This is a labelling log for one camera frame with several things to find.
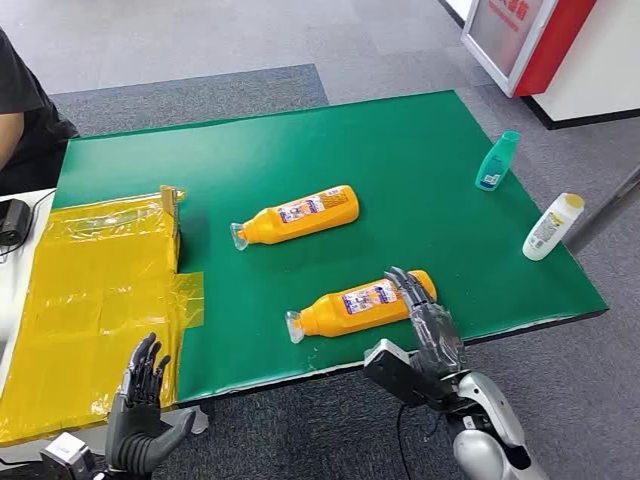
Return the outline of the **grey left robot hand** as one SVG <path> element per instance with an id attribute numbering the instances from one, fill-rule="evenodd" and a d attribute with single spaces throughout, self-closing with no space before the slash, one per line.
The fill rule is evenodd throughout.
<path id="1" fill-rule="evenodd" d="M 192 432 L 197 418 L 193 408 L 181 410 L 171 425 L 161 419 L 160 391 L 171 357 L 158 359 L 162 343 L 153 332 L 135 346 L 114 396 L 109 417 L 112 447 L 134 435 L 149 440 L 152 451 L 170 452 Z"/>

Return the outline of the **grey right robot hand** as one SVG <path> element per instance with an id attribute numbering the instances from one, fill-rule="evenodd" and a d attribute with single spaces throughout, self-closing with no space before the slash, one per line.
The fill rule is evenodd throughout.
<path id="1" fill-rule="evenodd" d="M 437 303 L 413 274 L 391 267 L 384 277 L 398 290 L 409 311 L 418 344 L 413 360 L 417 372 L 439 384 L 466 368 L 463 343 L 449 311 Z"/>

